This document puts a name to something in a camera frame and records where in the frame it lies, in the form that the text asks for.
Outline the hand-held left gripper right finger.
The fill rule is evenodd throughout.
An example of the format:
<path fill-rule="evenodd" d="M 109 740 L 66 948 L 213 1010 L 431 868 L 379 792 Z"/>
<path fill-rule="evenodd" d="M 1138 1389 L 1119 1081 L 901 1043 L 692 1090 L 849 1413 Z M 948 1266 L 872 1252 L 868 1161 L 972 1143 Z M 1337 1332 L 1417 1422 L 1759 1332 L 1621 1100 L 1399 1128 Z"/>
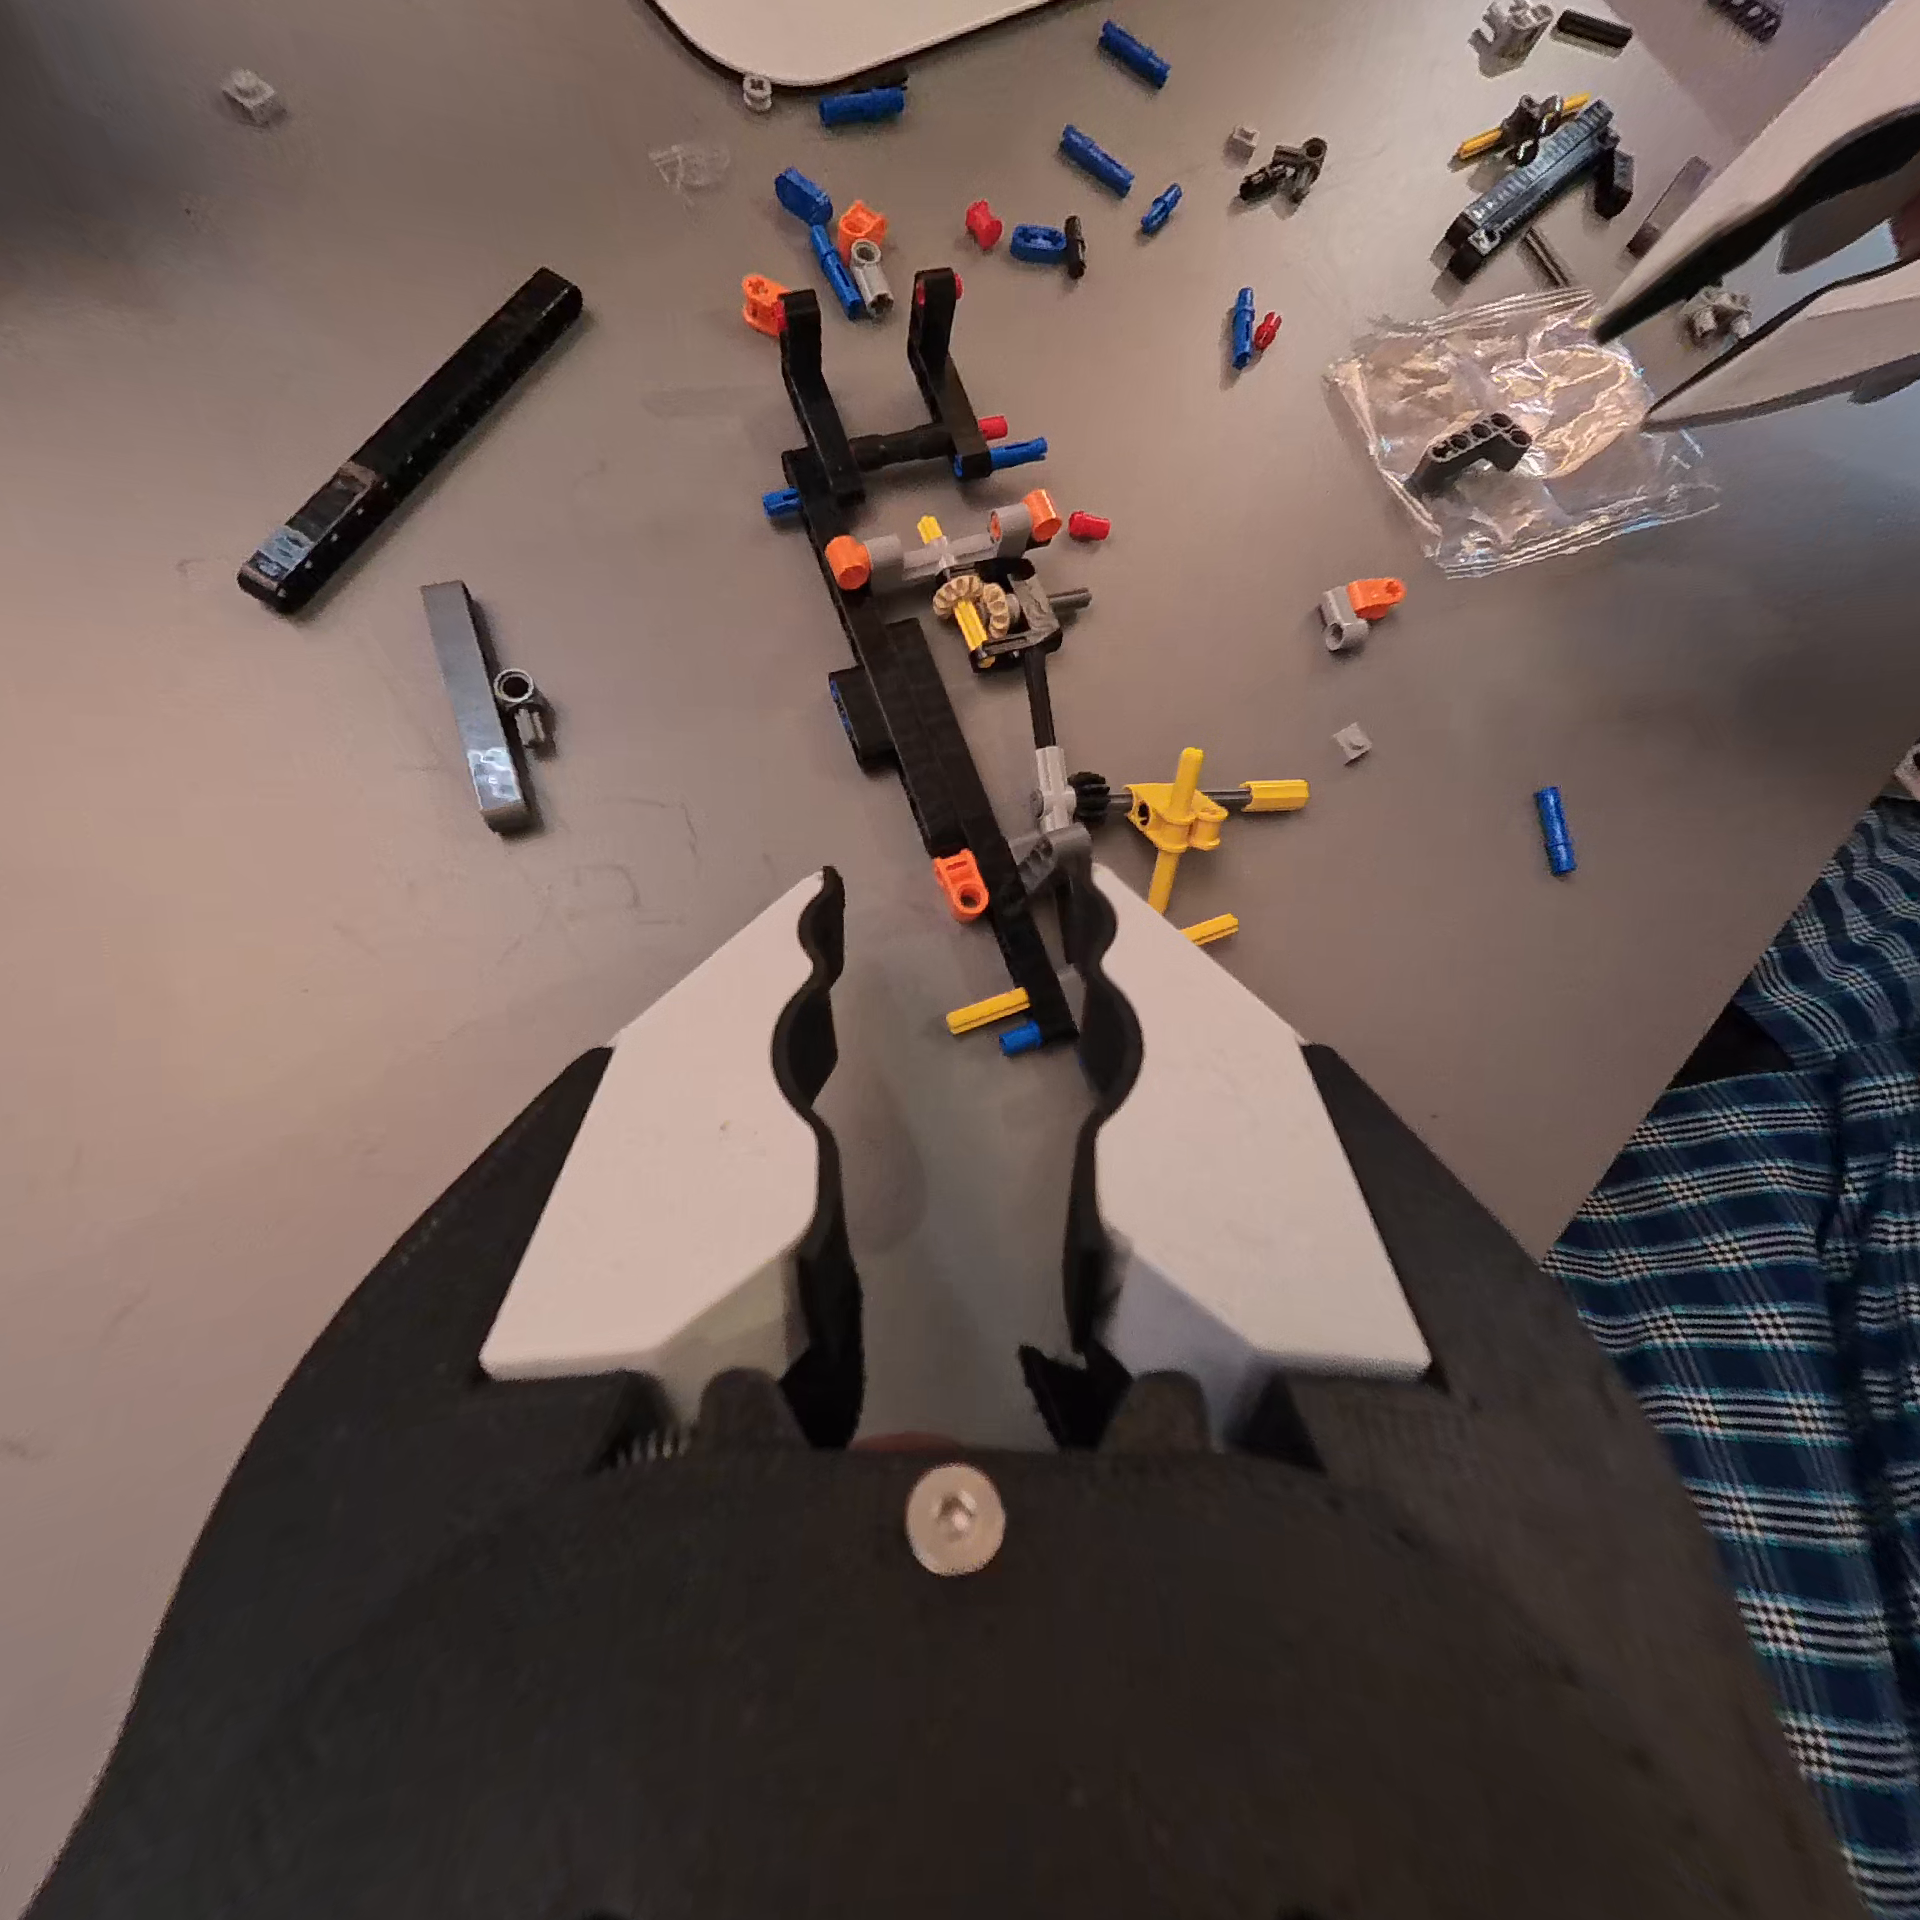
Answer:
<path fill-rule="evenodd" d="M 1067 1185 L 1067 1332 L 1185 1375 L 1237 1441 L 1285 1375 L 1422 1380 L 1304 1038 L 1114 872 L 1071 887 L 1090 1114 Z"/>

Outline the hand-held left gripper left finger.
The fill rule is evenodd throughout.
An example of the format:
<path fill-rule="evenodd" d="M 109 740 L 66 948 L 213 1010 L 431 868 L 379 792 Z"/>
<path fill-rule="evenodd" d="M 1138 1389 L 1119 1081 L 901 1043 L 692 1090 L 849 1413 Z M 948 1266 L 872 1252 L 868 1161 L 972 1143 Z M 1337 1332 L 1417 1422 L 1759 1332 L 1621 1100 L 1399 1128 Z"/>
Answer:
<path fill-rule="evenodd" d="M 806 1441 L 863 1417 L 863 1285 L 839 1143 L 844 877 L 811 872 L 635 1015 L 498 1318 L 493 1384 L 645 1375 L 687 1427 L 711 1380 L 768 1375 Z"/>

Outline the scattered blue lego pins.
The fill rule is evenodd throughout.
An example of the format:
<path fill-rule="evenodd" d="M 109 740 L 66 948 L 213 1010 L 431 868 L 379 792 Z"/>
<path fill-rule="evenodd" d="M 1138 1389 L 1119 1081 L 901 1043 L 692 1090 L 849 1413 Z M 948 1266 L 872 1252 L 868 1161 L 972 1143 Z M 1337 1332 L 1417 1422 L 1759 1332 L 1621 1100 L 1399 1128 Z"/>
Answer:
<path fill-rule="evenodd" d="M 1138 43 L 1119 19 L 1100 24 L 1100 52 L 1114 57 L 1124 71 L 1133 71 L 1147 85 L 1166 85 L 1166 71 L 1171 71 L 1166 57 L 1157 47 Z M 1455 161 L 1474 161 L 1474 156 L 1489 156 L 1489 152 L 1512 152 L 1517 161 L 1527 161 L 1531 142 L 1545 128 L 1555 128 L 1560 114 L 1574 114 L 1583 104 L 1588 100 L 1522 104 L 1517 119 L 1508 119 L 1498 133 L 1470 137 Z M 1119 199 L 1133 190 L 1133 171 L 1076 123 L 1062 128 L 1062 156 L 1067 156 L 1067 166 L 1100 180 Z M 991 427 L 977 417 L 977 408 L 967 398 L 958 398 L 958 384 L 953 384 L 953 393 L 943 389 L 943 379 L 953 375 L 948 322 L 953 322 L 953 308 L 962 299 L 962 280 L 953 275 L 939 289 L 943 299 L 934 299 L 934 303 L 924 294 L 929 289 L 920 284 L 915 313 L 910 313 L 910 322 L 915 322 L 910 327 L 910 365 L 920 370 L 920 384 L 929 393 L 929 422 L 915 427 L 915 431 L 863 436 L 863 441 L 844 436 L 844 422 L 839 422 L 834 398 L 825 389 L 825 375 L 820 375 L 820 313 L 801 308 L 801 294 L 782 299 L 782 313 L 787 313 L 782 337 L 777 337 L 782 341 L 782 379 L 787 379 L 787 398 L 792 398 L 792 408 L 796 408 L 796 417 L 806 427 L 806 446 L 811 446 L 811 455 L 820 465 L 820 488 L 849 484 L 853 488 L 849 498 L 858 498 L 868 469 L 891 469 L 891 465 L 915 465 L 915 460 L 948 460 L 958 479 L 977 474 L 972 450 L 962 450 L 962 427 L 972 431 L 972 441 L 981 441 Z M 1237 289 L 1237 303 L 1233 303 L 1233 370 L 1247 370 L 1256 360 L 1256 322 L 1261 322 L 1256 294 Z M 986 460 L 981 474 L 1043 460 L 1043 450 L 1048 450 L 1043 441 L 1019 441 L 1019 446 L 981 441 L 981 446 L 986 446 L 981 450 L 981 460 Z M 1033 521 L 1033 545 L 1052 540 L 1057 517 L 1043 512 L 1038 493 L 1024 498 L 1019 512 Z M 887 545 L 887 540 L 863 545 L 853 536 L 830 536 L 820 545 L 820 564 L 825 564 L 825 578 L 830 578 L 830 588 L 839 597 L 849 597 L 849 593 L 863 597 L 868 588 L 891 593 L 901 583 L 905 588 L 929 588 L 929 550 L 915 550 L 915 555 L 901 559 L 901 540 L 896 545 Z M 849 740 L 858 749 L 877 744 L 877 754 L 891 759 L 896 740 L 882 725 L 887 716 L 872 702 L 858 706 L 858 711 L 853 706 L 844 706 L 844 721 L 853 730 Z"/>

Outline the white book stand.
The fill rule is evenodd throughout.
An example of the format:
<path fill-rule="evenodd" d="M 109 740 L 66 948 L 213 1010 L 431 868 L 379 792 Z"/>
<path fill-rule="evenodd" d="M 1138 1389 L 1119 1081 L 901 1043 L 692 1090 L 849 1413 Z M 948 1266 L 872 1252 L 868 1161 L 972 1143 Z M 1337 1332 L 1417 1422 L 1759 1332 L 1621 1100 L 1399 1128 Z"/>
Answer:
<path fill-rule="evenodd" d="M 820 90 L 872 66 L 1048 9 L 1043 0 L 654 0 L 692 52 L 777 90 Z"/>

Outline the yellow connector axle lego assembly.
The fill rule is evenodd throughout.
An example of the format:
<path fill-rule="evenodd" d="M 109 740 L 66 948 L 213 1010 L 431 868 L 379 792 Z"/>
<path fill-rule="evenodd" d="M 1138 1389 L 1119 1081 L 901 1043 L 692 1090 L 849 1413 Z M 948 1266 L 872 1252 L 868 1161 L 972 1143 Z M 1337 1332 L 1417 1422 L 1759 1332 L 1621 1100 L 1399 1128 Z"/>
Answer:
<path fill-rule="evenodd" d="M 1019 844 L 1019 858 L 1052 858 L 1052 868 L 1062 868 L 1090 849 L 1090 830 L 1128 820 L 1152 844 L 1147 905 L 1157 915 L 1171 910 L 1180 863 L 1214 853 L 1233 815 L 1294 815 L 1313 796 L 1299 777 L 1204 787 L 1204 749 L 1185 749 L 1171 782 L 1067 773 L 1043 654 L 1024 659 L 1024 692 L 1033 730 L 1033 834 Z"/>

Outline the small clear plastic bag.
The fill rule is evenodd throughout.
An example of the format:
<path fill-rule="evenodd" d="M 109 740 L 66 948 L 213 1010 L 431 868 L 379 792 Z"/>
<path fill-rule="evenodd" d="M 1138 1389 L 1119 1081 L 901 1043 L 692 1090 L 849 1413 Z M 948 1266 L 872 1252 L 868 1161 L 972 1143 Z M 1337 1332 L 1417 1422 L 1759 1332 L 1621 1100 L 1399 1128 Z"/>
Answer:
<path fill-rule="evenodd" d="M 1441 574 L 1489 578 L 1716 512 L 1707 450 L 1645 427 L 1645 370 L 1593 337 L 1593 308 L 1588 289 L 1560 289 L 1375 322 L 1327 365 L 1327 393 Z M 1479 412 L 1512 412 L 1536 436 L 1527 460 L 1403 493 L 1417 455 Z"/>

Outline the dark grey short lego beam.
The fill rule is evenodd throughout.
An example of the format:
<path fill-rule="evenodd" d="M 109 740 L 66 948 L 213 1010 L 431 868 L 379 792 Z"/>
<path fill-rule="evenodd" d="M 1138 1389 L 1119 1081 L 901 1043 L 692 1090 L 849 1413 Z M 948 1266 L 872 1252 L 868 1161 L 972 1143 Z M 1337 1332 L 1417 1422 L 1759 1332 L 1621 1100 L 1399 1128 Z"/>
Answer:
<path fill-rule="evenodd" d="M 1626 256 L 1645 261 L 1669 237 L 1669 228 L 1697 204 L 1707 180 L 1711 161 L 1688 156 L 1678 175 L 1664 185 L 1664 194 L 1645 209 L 1640 228 L 1626 237 Z"/>

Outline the blue plaid shirt person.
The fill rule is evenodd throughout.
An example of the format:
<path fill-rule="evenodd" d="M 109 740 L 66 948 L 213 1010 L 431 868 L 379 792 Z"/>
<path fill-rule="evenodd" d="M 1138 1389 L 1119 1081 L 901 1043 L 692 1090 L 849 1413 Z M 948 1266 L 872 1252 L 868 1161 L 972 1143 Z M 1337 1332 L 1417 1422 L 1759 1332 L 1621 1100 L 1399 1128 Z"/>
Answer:
<path fill-rule="evenodd" d="M 1830 853 L 1545 1256 L 1873 1915 L 1920 1911 L 1920 815 Z"/>

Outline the black lego chassis assembly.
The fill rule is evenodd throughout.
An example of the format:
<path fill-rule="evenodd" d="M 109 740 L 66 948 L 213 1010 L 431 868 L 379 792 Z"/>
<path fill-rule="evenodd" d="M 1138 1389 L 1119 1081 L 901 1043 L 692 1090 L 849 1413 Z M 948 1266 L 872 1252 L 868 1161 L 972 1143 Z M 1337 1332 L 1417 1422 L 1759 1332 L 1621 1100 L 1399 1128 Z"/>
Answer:
<path fill-rule="evenodd" d="M 920 270 L 910 294 L 920 294 L 920 284 L 924 284 L 929 289 L 924 299 L 934 303 L 934 299 L 943 299 L 939 289 L 953 275 L 958 270 Z M 820 299 L 811 289 L 787 289 L 787 294 L 801 294 L 801 308 L 820 313 Z M 958 398 L 972 403 L 958 365 L 943 379 L 943 389 L 953 393 L 953 384 L 958 384 Z M 1000 417 L 981 417 L 981 422 L 991 427 L 981 441 L 1015 446 L 1010 427 Z M 972 431 L 962 427 L 958 446 L 972 450 L 972 469 L 977 469 L 972 479 L 991 479 L 991 474 L 981 474 L 986 469 L 981 441 L 972 441 Z M 891 465 L 891 469 L 929 469 L 929 465 L 943 465 L 953 474 L 948 460 L 915 460 L 915 465 Z M 868 503 L 868 479 L 891 474 L 891 469 L 868 469 L 858 498 L 849 498 L 853 493 L 849 484 L 820 488 L 820 465 L 815 465 L 815 455 L 806 446 L 806 427 L 801 427 L 801 446 L 782 450 L 787 484 L 763 493 L 763 517 L 773 526 L 796 526 L 825 578 L 820 545 L 830 536 L 853 536 L 863 545 L 868 540 L 896 545 L 896 536 L 858 536 L 858 526 L 853 526 L 858 507 Z M 1062 512 L 1052 507 L 1052 498 L 1043 488 L 1029 488 L 1024 498 L 1033 498 L 1033 493 L 1043 498 L 1043 512 L 1057 517 L 1057 531 L 1062 531 Z M 1038 863 L 1015 858 L 1015 849 L 1033 830 L 1029 834 L 1000 830 L 986 777 L 972 759 L 967 730 L 962 730 L 948 683 L 934 664 L 924 616 L 915 607 L 905 607 L 905 597 L 929 607 L 929 588 L 901 583 L 891 593 L 868 588 L 863 597 L 853 597 L 853 593 L 839 597 L 825 578 L 825 593 L 830 593 L 839 631 L 849 635 L 849 649 L 853 649 L 853 664 L 830 673 L 830 702 L 839 711 L 839 725 L 844 725 L 844 735 L 853 735 L 844 721 L 844 706 L 872 702 L 887 716 L 882 725 L 896 740 L 891 759 L 882 759 L 877 744 L 858 749 L 849 740 L 853 763 L 863 773 L 891 773 L 901 782 L 905 806 L 915 815 L 920 849 L 934 868 L 934 887 L 939 887 L 948 915 L 962 924 L 991 924 L 1000 962 L 1010 972 L 1005 996 L 958 1010 L 948 1019 L 948 1029 L 972 1033 L 972 1029 L 1000 1024 L 1000 1052 L 1033 1052 L 1033 1048 L 1076 1038 L 1076 1019 L 1067 1010 L 1067 986 L 1062 986 L 1062 972 L 1057 972 L 1043 924 L 1038 924 L 1038 901 L 1057 896 L 1062 924 L 1067 924 L 1071 920 L 1071 910 L 1067 910 L 1071 877 L 1067 872 L 1076 863 L 1086 863 L 1086 853 L 1067 858 L 1062 868 L 1052 868 L 1052 858 L 1038 858 Z"/>

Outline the black angled lego beam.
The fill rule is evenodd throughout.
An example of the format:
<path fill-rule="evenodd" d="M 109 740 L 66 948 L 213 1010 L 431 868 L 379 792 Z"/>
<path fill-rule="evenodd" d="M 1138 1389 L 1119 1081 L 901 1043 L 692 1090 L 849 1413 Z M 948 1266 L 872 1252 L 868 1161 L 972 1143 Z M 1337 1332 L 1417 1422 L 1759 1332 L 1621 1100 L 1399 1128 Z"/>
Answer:
<path fill-rule="evenodd" d="M 1470 469 L 1489 465 L 1512 474 L 1536 436 L 1512 412 L 1479 412 L 1465 427 L 1436 436 L 1403 479 L 1403 493 L 1436 498 L 1455 488 Z"/>

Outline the long black lego beam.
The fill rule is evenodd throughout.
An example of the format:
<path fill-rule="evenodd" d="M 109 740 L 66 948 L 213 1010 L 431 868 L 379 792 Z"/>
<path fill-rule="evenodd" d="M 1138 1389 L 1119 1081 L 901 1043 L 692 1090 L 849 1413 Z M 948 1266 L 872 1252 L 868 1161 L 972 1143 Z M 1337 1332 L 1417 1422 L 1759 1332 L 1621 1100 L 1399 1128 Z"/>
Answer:
<path fill-rule="evenodd" d="M 583 308 L 583 289 L 569 275 L 526 275 L 299 512 L 256 540 L 237 569 L 237 588 L 280 616 L 308 612 Z"/>

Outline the dark lego beam subassembly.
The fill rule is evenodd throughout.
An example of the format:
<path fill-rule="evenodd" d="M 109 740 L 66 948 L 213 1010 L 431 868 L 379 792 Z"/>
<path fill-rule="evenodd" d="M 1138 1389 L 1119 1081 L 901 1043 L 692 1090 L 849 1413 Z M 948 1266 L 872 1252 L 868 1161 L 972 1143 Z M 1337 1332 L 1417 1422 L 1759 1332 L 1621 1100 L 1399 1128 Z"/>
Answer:
<path fill-rule="evenodd" d="M 1531 142 L 1531 156 L 1508 166 L 1479 199 L 1470 199 L 1441 237 L 1446 275 L 1474 280 L 1508 242 L 1517 242 L 1574 185 L 1593 190 L 1598 218 L 1626 213 L 1636 199 L 1636 156 L 1621 147 L 1607 100 L 1560 114 Z"/>

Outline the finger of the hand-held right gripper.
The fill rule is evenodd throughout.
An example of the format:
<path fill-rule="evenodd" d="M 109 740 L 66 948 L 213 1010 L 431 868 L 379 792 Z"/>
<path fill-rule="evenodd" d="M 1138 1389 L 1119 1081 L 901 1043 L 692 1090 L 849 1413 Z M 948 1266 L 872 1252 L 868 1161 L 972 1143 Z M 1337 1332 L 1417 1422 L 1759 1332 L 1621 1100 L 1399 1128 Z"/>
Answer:
<path fill-rule="evenodd" d="M 1873 275 L 1783 308 L 1707 370 L 1645 408 L 1645 427 L 1707 427 L 1787 412 L 1816 398 L 1873 403 L 1920 375 L 1920 265 Z"/>
<path fill-rule="evenodd" d="M 1593 337 L 1621 337 L 1688 303 L 1801 213 L 1901 175 L 1915 152 L 1920 43 L 1854 38 L 1702 185 L 1640 265 L 1593 308 Z"/>

